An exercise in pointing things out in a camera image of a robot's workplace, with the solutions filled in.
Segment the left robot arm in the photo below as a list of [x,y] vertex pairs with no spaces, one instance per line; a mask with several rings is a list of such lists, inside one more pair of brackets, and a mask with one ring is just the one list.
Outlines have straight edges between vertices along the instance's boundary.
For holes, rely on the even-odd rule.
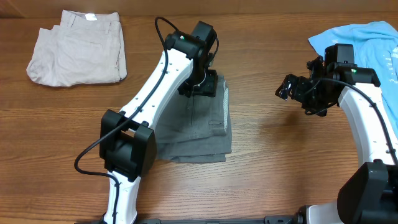
[[141,178],[152,167],[157,153],[155,126],[172,95],[216,95],[217,74],[211,70],[211,47],[218,43],[213,26],[198,22],[191,34],[175,30],[164,42],[164,51],[151,76],[120,112],[107,110],[100,136],[112,136],[99,145],[99,156],[110,176],[108,210],[102,223],[134,223]]

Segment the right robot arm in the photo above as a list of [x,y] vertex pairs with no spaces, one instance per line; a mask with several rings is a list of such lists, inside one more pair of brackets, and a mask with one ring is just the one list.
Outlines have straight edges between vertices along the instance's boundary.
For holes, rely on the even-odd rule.
[[358,170],[336,201],[305,205],[291,223],[397,223],[397,138],[382,103],[381,82],[372,68],[354,62],[350,44],[335,44],[307,62],[308,78],[288,74],[275,94],[302,104],[305,114],[345,113],[353,133]]

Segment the grey shorts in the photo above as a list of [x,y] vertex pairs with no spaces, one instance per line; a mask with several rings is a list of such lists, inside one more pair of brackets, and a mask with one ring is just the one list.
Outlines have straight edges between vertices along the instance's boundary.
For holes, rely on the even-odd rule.
[[224,77],[218,77],[214,98],[187,98],[176,91],[161,114],[155,136],[160,160],[224,162],[232,152],[229,88]]

